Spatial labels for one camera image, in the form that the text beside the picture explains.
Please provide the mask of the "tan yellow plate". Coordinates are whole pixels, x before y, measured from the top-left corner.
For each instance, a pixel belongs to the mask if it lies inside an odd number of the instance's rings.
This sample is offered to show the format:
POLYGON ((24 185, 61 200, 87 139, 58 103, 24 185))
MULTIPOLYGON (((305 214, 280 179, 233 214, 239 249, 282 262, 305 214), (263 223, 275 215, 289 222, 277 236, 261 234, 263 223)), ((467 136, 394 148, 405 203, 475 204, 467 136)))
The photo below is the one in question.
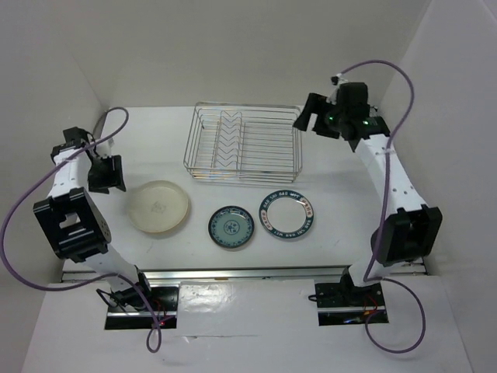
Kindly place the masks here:
POLYGON ((189 220, 189 216, 191 214, 191 210, 192 210, 192 201, 191 201, 191 198, 188 194, 186 195, 186 199, 187 199, 187 206, 186 206, 185 215, 183 216, 183 219, 182 219, 182 226, 187 224, 187 222, 189 220))

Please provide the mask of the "aluminium front rail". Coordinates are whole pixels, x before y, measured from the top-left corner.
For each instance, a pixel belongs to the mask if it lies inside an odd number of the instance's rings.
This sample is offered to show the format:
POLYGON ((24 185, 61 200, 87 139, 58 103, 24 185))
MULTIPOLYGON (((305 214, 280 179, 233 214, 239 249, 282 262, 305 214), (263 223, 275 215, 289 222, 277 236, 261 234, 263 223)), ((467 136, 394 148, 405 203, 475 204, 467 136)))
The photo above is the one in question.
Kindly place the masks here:
MULTIPOLYGON (((192 270, 142 270, 149 281, 233 281, 245 279, 296 279, 340 277, 345 267, 267 267, 237 269, 192 269, 192 270)), ((397 267, 393 275, 427 275, 423 262, 414 262, 397 267)), ((93 278, 91 271, 63 271, 61 282, 79 282, 93 278)))

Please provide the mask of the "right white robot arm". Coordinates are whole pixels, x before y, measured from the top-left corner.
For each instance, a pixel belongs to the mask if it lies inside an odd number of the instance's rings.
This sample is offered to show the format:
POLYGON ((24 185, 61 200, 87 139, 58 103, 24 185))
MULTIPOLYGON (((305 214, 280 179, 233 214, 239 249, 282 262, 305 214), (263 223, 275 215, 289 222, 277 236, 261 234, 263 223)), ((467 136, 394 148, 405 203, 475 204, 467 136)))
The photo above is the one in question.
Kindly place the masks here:
POLYGON ((310 93, 294 127, 306 131, 312 116, 317 135, 349 143, 382 200, 370 257, 346 268, 340 279, 340 298, 355 305, 394 268, 432 252, 443 216, 414 188, 394 149, 392 132, 383 117, 373 114, 365 83, 343 83, 334 97, 310 93))

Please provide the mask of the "small blue patterned plate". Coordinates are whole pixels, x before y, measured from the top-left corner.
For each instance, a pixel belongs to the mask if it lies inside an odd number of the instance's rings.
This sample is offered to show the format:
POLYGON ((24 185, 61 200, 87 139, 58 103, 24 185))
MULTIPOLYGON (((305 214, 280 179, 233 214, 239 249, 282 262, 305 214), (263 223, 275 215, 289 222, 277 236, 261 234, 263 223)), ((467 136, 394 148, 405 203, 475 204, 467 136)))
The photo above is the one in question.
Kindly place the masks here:
POLYGON ((210 238, 223 249, 238 249, 248 243, 255 231, 253 217, 242 207, 224 206, 208 222, 210 238))

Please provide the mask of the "cream plate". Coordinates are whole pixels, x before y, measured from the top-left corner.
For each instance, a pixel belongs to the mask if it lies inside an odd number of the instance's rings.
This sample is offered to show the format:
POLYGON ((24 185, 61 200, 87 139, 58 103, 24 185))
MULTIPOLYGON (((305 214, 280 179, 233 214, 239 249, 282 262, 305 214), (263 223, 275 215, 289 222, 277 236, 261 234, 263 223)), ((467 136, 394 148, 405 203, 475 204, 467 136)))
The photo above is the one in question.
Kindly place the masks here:
POLYGON ((156 180, 135 188, 127 202, 127 216, 138 230, 149 234, 171 231, 182 223, 186 191, 177 184, 156 180))

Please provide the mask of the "chrome wire dish rack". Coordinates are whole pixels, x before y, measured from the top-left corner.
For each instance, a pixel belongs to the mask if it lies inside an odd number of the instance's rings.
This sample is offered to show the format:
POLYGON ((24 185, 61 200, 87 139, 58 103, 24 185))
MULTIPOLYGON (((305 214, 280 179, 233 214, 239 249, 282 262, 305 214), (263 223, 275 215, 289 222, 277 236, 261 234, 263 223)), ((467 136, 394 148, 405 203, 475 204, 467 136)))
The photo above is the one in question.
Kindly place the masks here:
POLYGON ((292 183, 302 170, 300 114, 292 105, 198 102, 183 165, 209 182, 292 183))

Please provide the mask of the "navy rimmed lettered plate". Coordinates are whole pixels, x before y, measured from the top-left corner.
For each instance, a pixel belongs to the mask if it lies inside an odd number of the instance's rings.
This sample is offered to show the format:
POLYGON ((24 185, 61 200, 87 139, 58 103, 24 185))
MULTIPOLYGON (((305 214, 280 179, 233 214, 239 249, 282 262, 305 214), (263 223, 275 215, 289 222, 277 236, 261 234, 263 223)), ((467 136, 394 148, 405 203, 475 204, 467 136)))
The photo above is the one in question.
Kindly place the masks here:
POLYGON ((277 190, 267 195, 259 205, 259 220, 272 236, 283 240, 296 240, 308 215, 315 216, 311 202, 293 190, 277 190))

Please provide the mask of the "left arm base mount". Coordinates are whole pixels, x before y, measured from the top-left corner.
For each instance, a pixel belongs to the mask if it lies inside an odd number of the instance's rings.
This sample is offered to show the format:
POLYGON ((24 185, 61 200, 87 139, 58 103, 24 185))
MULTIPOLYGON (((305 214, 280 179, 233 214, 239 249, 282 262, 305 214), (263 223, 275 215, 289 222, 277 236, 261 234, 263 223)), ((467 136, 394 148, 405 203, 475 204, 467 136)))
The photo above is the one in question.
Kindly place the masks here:
MULTIPOLYGON (((105 330, 150 329, 154 323, 147 309, 136 310, 131 305, 118 305, 109 292, 97 289, 107 305, 105 330)), ((179 304, 179 285, 153 286, 150 304, 162 329, 175 329, 179 304)))

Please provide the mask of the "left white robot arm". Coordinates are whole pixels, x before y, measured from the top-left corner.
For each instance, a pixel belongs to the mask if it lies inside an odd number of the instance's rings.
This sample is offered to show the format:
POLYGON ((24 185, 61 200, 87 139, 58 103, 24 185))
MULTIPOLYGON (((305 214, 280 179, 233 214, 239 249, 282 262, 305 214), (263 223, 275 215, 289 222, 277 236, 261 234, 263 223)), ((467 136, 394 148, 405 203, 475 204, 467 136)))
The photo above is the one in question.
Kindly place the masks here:
POLYGON ((33 205, 33 213, 58 258, 106 275, 113 307, 142 311, 154 292, 145 275, 112 247, 110 228, 91 198, 92 193, 126 189, 121 157, 111 155, 107 146, 97 149, 82 128, 69 128, 63 135, 64 144, 51 152, 58 167, 53 186, 46 199, 33 205))

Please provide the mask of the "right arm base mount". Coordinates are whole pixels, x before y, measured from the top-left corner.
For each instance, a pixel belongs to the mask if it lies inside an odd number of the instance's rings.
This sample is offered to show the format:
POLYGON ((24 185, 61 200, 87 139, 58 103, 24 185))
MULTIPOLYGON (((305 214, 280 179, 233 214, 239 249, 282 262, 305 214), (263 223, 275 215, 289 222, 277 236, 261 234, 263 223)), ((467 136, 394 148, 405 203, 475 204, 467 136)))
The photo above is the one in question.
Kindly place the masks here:
POLYGON ((319 326, 361 325, 368 319, 370 323, 389 323, 379 284, 348 293, 339 283, 316 283, 308 300, 317 306, 319 326))

